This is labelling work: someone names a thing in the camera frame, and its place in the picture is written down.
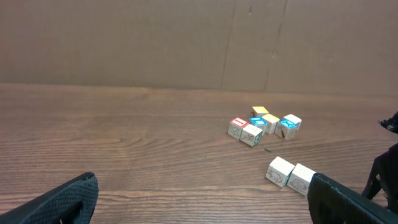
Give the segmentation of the white block green edge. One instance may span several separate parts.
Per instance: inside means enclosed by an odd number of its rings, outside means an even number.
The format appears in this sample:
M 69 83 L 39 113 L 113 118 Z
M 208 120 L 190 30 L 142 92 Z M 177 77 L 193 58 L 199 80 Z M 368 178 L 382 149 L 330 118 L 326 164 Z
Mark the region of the white block green edge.
M 314 174 L 314 170 L 297 163 L 290 174 L 290 177 L 287 181 L 287 186 L 294 189 L 298 193 L 307 196 L 309 185 Z

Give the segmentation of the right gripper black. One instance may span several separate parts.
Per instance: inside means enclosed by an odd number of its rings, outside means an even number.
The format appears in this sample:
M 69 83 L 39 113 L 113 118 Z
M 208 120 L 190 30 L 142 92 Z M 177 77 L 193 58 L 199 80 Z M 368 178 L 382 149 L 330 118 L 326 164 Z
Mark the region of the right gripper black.
M 361 195 L 372 200 L 383 189 L 387 208 L 397 213 L 397 143 L 376 157 Z

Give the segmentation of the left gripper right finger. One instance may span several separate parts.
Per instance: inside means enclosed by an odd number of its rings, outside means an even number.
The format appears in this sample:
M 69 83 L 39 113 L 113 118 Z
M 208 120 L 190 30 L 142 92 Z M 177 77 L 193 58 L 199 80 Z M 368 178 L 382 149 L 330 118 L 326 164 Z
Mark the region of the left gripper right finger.
M 397 224 L 397 214 L 321 173 L 308 187 L 308 210 L 313 223 Z

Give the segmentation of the white block frog picture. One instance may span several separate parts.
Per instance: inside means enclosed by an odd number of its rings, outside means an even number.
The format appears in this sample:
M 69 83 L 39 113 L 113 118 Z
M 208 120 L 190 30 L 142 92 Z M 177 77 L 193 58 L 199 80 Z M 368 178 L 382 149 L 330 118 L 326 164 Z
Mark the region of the white block frog picture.
M 285 187 L 291 172 L 294 169 L 294 165 L 285 159 L 277 156 L 268 167 L 266 172 L 266 178 L 280 188 Z

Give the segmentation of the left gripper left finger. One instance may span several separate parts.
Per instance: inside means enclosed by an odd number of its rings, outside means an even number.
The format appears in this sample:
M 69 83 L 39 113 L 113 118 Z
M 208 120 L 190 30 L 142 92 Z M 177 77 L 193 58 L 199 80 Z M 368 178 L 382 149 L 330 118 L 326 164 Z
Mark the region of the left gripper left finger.
M 99 194 L 98 180 L 85 172 L 1 215 L 1 224 L 89 224 Z

